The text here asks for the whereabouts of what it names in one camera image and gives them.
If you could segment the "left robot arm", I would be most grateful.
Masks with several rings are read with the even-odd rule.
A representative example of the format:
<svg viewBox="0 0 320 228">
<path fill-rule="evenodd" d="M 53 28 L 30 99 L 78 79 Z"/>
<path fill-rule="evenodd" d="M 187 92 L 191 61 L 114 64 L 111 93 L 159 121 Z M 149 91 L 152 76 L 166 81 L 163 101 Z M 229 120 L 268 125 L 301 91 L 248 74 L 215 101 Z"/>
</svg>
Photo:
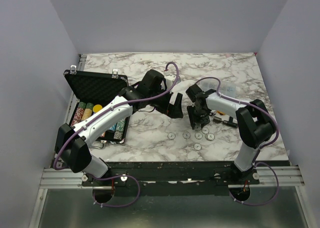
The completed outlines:
<svg viewBox="0 0 320 228">
<path fill-rule="evenodd" d="M 146 106 L 155 107 L 170 118 L 182 118 L 182 94 L 178 93 L 175 103 L 170 103 L 172 89 L 179 82 L 178 73 L 174 78 L 169 78 L 151 69 L 137 85 L 124 87 L 99 112 L 73 126 L 63 124 L 58 129 L 53 168 L 59 171 L 58 161 L 62 160 L 65 167 L 74 173 L 90 174 L 99 185 L 107 185 L 111 179 L 110 167 L 101 158 L 91 154 L 89 148 L 92 143 L 111 126 Z"/>
</svg>

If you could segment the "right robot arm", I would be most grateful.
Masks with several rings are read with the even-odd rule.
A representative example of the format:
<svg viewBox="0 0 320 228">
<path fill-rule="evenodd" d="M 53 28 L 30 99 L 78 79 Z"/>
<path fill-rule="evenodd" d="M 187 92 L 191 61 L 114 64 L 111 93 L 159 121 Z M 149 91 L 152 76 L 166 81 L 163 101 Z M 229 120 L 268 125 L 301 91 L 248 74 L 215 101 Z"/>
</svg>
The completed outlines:
<svg viewBox="0 0 320 228">
<path fill-rule="evenodd" d="M 187 107 L 190 125 L 194 130 L 210 123 L 210 112 L 220 111 L 236 119 L 242 144 L 230 171 L 230 179 L 241 184 L 248 178 L 248 171 L 254 167 L 260 150 L 271 144 L 270 138 L 279 136 L 275 119 L 269 114 L 260 99 L 241 101 L 219 94 L 215 89 L 203 91 L 197 84 L 186 90 L 193 105 Z"/>
</svg>

